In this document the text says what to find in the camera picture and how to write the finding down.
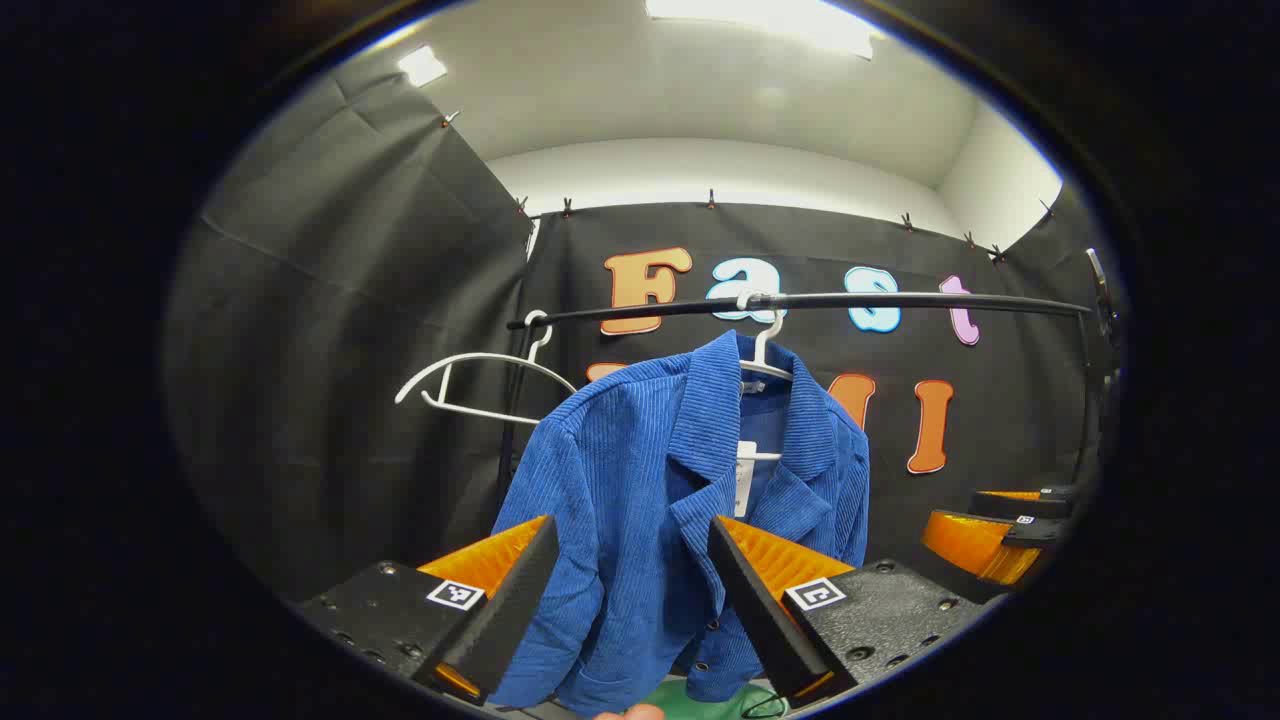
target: green mat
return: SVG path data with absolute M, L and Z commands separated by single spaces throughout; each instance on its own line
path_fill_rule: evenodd
M 748 683 L 737 694 L 724 702 L 698 702 L 685 692 L 685 680 L 667 680 L 641 702 L 655 705 L 667 714 L 666 720 L 741 720 L 746 717 L 782 717 L 788 707 L 783 698 L 774 698 L 771 691 Z

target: jacket sleeve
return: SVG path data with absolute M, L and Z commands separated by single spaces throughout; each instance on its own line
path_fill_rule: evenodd
M 596 557 L 596 514 L 581 452 L 557 420 L 543 420 L 520 461 L 494 533 L 554 515 L 559 559 L 524 641 L 498 689 L 498 705 L 547 700 L 568 674 L 604 596 Z
M 865 442 L 861 450 L 863 452 L 858 455 L 858 459 L 850 468 L 850 484 L 852 486 L 856 506 L 854 507 L 852 528 L 849 530 L 849 542 L 845 544 L 845 551 L 840 559 L 841 562 L 847 562 L 854 568 L 861 568 L 865 560 L 867 519 L 872 505 L 870 454 L 867 451 Z

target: blue letter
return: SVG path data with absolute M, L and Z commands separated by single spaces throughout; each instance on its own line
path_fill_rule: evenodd
M 733 279 L 740 274 L 745 274 L 745 279 Z M 732 260 L 724 260 L 719 265 L 712 268 L 712 277 L 721 281 L 712 286 L 707 291 L 707 300 L 716 300 L 719 297 L 737 297 L 745 291 L 756 292 L 769 292 L 777 295 L 782 292 L 782 278 L 778 275 L 777 268 L 759 260 L 756 258 L 733 258 Z M 764 323 L 765 325 L 773 323 L 773 310 L 753 310 L 750 313 L 745 310 L 730 310 L 726 313 L 716 313 L 717 318 L 722 320 L 741 320 L 742 318 L 750 315 L 756 323 Z M 782 311 L 782 316 L 787 316 L 787 311 Z
M 845 290 L 849 292 L 897 292 L 893 275 L 876 268 L 852 268 L 845 273 Z M 890 333 L 902 319 L 897 307 L 850 307 L 849 319 L 860 331 Z

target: hanger hook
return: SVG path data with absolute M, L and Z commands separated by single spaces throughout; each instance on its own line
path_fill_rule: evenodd
M 545 316 L 547 313 L 543 313 L 541 310 L 534 310 L 532 313 L 525 315 L 525 327 L 526 328 L 532 327 L 534 318 L 545 318 Z M 547 345 L 550 341 L 552 341 L 552 327 L 547 325 L 547 333 L 544 333 L 543 337 L 535 340 L 534 345 L 529 347 L 529 361 L 534 363 L 535 361 L 534 359 L 538 357 L 538 348 Z
M 746 310 L 748 302 L 750 302 L 753 297 L 758 297 L 758 296 L 759 297 L 764 297 L 764 299 L 781 297 L 781 296 L 774 295 L 772 292 L 762 292 L 759 290 L 746 290 L 746 291 L 742 291 L 737 296 L 737 309 L 739 310 Z M 781 332 L 782 332 L 782 310 L 780 310 L 777 307 L 773 307 L 773 324 L 771 324 L 768 327 L 768 329 L 765 329 L 760 334 L 755 336 L 755 363 L 756 364 L 764 365 L 764 346 L 765 346 L 765 343 L 769 342 L 769 340 L 777 337 L 777 334 L 781 333 Z

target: white wall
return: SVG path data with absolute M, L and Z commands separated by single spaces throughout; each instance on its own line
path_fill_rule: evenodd
M 938 186 L 961 231 L 1001 250 L 1027 234 L 1044 217 L 1041 200 L 1052 206 L 1061 190 L 1062 178 L 1039 150 L 982 101 L 969 140 Z
M 573 208 L 644 202 L 785 205 L 901 222 L 961 236 L 932 188 L 874 168 L 772 145 L 653 138 L 566 145 L 488 163 L 512 196 L 529 196 L 530 217 Z

